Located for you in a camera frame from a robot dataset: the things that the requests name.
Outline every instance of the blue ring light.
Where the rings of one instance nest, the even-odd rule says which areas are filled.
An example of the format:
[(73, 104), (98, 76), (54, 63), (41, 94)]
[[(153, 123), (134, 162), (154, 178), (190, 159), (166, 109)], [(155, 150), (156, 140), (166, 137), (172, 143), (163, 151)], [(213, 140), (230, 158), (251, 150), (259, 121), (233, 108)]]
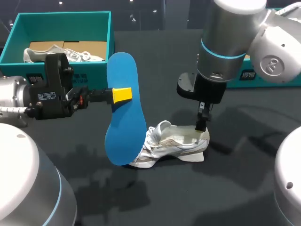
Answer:
[(215, 57), (218, 57), (218, 58), (227, 59), (227, 60), (233, 60), (233, 59), (241, 58), (241, 57), (243, 57), (244, 55), (246, 55), (246, 53), (241, 54), (241, 55), (239, 55), (239, 56), (223, 56), (223, 55), (219, 55), (219, 54), (216, 54), (216, 53), (212, 52), (211, 50), (209, 50), (209, 49), (204, 45), (203, 40), (201, 40), (201, 43), (202, 43), (203, 48), (204, 48), (208, 53), (210, 53), (211, 55), (213, 55), (213, 56), (215, 56)]

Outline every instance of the cable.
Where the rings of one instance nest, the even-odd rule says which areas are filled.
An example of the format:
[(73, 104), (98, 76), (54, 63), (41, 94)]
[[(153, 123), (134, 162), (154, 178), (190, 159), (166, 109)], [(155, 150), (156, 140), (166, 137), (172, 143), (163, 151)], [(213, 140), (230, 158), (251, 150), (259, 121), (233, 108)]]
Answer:
[(301, 2), (296, 2), (296, 3), (293, 3), (287, 7), (284, 7), (283, 9), (279, 10), (276, 12), (276, 15), (283, 15), (284, 13), (288, 13), (290, 11), (293, 11), (294, 9), (296, 8), (300, 8), (301, 7)]
[(0, 112), (25, 114), (27, 107), (0, 107)]

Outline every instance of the shoe box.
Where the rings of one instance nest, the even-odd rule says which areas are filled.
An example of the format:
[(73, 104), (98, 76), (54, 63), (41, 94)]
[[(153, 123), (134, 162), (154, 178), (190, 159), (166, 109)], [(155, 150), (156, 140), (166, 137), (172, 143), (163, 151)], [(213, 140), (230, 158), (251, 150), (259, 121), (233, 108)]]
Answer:
[(0, 71), (5, 76), (21, 75), (33, 83), (46, 80), (43, 62), (24, 63), (26, 48), (45, 51), (52, 45), (87, 51), (101, 62), (69, 62), (74, 69), (73, 86), (89, 89), (107, 88), (107, 63), (114, 53), (111, 12), (21, 13), (0, 57)]

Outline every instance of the robotic arm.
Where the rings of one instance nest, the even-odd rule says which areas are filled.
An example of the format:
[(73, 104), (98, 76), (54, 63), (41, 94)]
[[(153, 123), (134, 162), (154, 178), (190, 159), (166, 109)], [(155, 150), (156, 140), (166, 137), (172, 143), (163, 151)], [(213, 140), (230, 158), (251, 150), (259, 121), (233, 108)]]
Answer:
[(288, 82), (301, 73), (301, 3), (278, 12), (266, 0), (213, 0), (197, 58), (197, 74), (178, 80), (180, 96), (199, 101), (196, 130), (205, 131), (210, 109), (248, 54), (256, 73)]

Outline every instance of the blue insole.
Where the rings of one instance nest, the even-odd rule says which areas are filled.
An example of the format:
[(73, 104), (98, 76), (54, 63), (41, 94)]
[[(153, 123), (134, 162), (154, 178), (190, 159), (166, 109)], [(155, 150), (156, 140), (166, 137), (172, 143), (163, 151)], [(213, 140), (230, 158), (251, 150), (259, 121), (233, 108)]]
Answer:
[(107, 79), (109, 88), (132, 88), (132, 100), (112, 105), (112, 119), (104, 142), (110, 161), (126, 165), (138, 156), (146, 134), (133, 57), (128, 53), (112, 55), (107, 65)]

